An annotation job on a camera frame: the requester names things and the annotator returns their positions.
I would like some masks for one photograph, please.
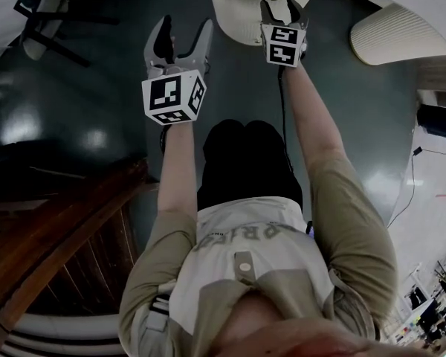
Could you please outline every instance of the white cube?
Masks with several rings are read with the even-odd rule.
[[[304,52],[306,31],[290,27],[261,25],[266,61],[276,65],[297,67]]]
[[[161,125],[194,121],[207,87],[198,70],[142,82],[146,115]]]

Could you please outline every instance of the button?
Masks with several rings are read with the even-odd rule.
[[[248,272],[248,271],[251,270],[251,264],[249,264],[249,263],[242,263],[242,264],[239,265],[239,269],[241,271]]]

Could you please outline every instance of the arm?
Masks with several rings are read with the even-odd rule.
[[[397,282],[390,236],[306,71],[300,65],[285,73],[311,182],[315,240],[329,268],[363,298],[380,326],[391,310]]]
[[[139,343],[145,342],[143,325],[158,287],[177,278],[195,246],[197,206],[193,153],[192,124],[170,127],[158,191],[157,219],[146,250],[129,275],[120,303],[119,339],[129,355],[141,354],[138,350],[142,347]]]
[[[167,133],[158,211],[179,211],[196,221],[195,147],[192,123],[174,124]]]
[[[345,156],[339,130],[304,67],[286,68],[285,76],[307,170],[327,155]]]

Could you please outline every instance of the khaki shirt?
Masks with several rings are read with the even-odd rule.
[[[325,260],[324,271],[319,270],[322,283],[310,271],[310,263],[307,268],[268,271],[258,278],[240,271],[235,280],[219,280],[199,289],[192,332],[168,317],[165,323],[152,318],[154,325],[148,326],[150,303],[158,293],[172,291],[168,283],[179,277],[196,244],[196,223],[191,218],[160,213],[123,294],[120,340],[124,350],[130,356],[205,356],[232,306],[251,289],[267,295],[285,318],[324,317],[374,338],[374,324],[379,327],[388,314],[396,289],[395,254],[388,232],[345,158],[318,162],[309,178],[314,236],[323,257],[314,257],[314,264]],[[299,236],[291,235],[294,229],[287,226],[277,231],[286,237]],[[236,253],[235,258],[252,264],[250,253]],[[330,293],[317,288],[321,285],[331,286]],[[322,303],[321,290],[325,290]]]

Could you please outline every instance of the leg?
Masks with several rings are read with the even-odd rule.
[[[381,326],[395,301],[396,255],[383,220],[343,155],[311,170],[314,238],[328,266],[354,289]]]
[[[63,20],[63,21],[81,21],[93,22],[95,24],[119,25],[120,20],[113,17],[102,17],[93,15],[84,15],[68,12],[36,12],[33,15],[38,20]]]
[[[203,146],[205,168],[198,190],[198,209],[245,198],[244,126],[223,120],[212,128]]]
[[[256,120],[246,128],[246,150],[252,166],[248,173],[253,196],[292,199],[303,209],[303,192],[291,172],[281,135],[272,125]]]
[[[69,58],[71,61],[74,61],[75,63],[84,66],[85,68],[87,68],[90,65],[88,60],[78,56],[76,53],[73,53],[69,49],[65,48],[64,46],[61,46],[52,39],[47,38],[47,36],[43,36],[41,33],[38,33],[35,30],[28,31],[26,33],[26,36],[28,36],[31,39],[34,39],[40,44],[43,44],[48,49],[56,51],[58,54],[61,54],[62,56]]]

